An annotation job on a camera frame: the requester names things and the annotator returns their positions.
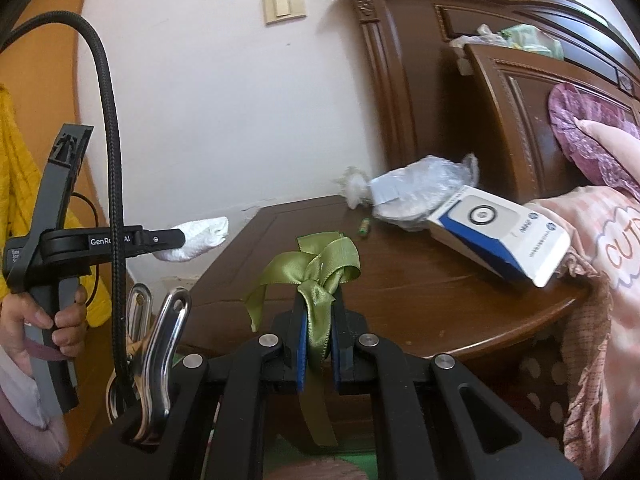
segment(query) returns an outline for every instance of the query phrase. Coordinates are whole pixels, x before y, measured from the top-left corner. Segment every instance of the green ribbon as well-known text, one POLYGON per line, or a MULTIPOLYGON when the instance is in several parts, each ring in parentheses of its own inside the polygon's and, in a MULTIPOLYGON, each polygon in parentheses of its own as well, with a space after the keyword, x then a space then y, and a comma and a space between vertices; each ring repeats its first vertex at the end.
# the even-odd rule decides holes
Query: green ribbon
POLYGON ((267 285, 289 283, 298 286, 299 293, 305 298, 308 314, 307 371, 312 373, 311 377, 307 374, 305 393, 300 397, 300 404, 316 444, 335 446, 337 443, 328 423, 328 415, 323 422, 319 422, 318 413, 312 413, 311 409, 324 410, 326 413, 326 407, 324 404, 318 406, 316 401, 310 402, 310 396, 316 400, 322 398, 318 388, 322 388, 321 363, 329 352, 331 304, 335 299, 333 293, 338 285, 355 280, 360 275, 360 257, 351 239, 339 232, 300 237, 298 247, 299 252, 282 253, 271 260, 244 304, 251 317, 251 328, 256 332, 262 320, 267 285), (327 435, 327 424, 331 436, 327 435))

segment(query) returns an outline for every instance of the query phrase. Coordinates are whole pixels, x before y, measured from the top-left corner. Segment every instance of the cable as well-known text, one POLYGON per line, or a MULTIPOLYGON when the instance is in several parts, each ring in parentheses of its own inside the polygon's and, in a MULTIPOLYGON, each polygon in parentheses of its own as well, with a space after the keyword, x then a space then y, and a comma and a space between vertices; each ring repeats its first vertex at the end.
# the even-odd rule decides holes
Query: cable
POLYGON ((125 340, 125 255, 124 220, 122 206, 122 162, 120 154, 120 135, 118 117, 113 97, 113 86, 109 73, 109 63, 104 46, 94 28, 82 16, 69 10, 44 12, 11 31, 0 46, 0 53, 14 41, 34 28, 47 23, 62 23, 74 28, 84 38, 94 56, 95 70, 98 75, 98 87, 104 116, 104 130, 107 137, 107 163, 109 177, 109 227, 111 234, 111 301, 113 303, 113 322, 111 324, 111 345, 113 365, 118 378, 118 387, 127 406, 133 406, 136 396, 127 367, 127 349, 125 340))
MULTIPOLYGON (((84 200, 85 202, 88 203, 89 207, 91 208, 91 211, 94 212, 95 226, 98 227, 98 224, 100 223, 100 221, 98 220, 98 210, 95 208, 94 203, 91 202, 91 200, 89 200, 87 197, 85 197, 82 193, 78 193, 77 191, 74 191, 71 194, 71 196, 75 196, 76 198, 79 198, 80 200, 84 200)), ((95 293, 98 292, 98 282, 99 282, 99 280, 100 280, 100 264, 97 264, 95 266, 94 290, 91 291, 91 295, 89 296, 89 299, 86 300, 85 306, 91 305, 91 302, 94 300, 95 293)))

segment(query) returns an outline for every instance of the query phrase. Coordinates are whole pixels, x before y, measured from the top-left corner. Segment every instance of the light switch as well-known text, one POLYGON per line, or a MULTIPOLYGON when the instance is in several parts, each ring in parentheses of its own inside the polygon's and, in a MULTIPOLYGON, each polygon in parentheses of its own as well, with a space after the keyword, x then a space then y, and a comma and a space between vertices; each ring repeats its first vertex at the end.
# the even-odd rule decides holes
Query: light switch
POLYGON ((267 25, 306 16, 305 0, 262 0, 262 8, 267 25))

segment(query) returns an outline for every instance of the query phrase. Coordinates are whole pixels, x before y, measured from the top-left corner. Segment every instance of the white box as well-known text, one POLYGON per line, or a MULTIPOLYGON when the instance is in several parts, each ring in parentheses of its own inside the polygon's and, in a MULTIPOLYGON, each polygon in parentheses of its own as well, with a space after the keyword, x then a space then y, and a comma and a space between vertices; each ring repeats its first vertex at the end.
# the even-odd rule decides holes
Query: white box
POLYGON ((505 279, 545 286, 569 249, 569 235, 544 215, 463 186, 427 220, 431 236, 505 279))

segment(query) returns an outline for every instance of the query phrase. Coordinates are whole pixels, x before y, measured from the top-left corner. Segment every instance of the wooden headboard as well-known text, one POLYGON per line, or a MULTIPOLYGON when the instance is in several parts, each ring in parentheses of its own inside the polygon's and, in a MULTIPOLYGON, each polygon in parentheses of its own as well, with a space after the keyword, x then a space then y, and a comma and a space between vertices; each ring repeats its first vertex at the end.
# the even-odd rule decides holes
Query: wooden headboard
POLYGON ((638 122, 640 58, 604 18, 573 0, 352 0, 364 33, 389 169, 426 155, 475 152, 481 185, 526 202, 585 184, 548 121, 551 88, 570 81, 617 103, 638 122), (462 76, 449 41, 535 25, 565 61, 468 45, 462 76))

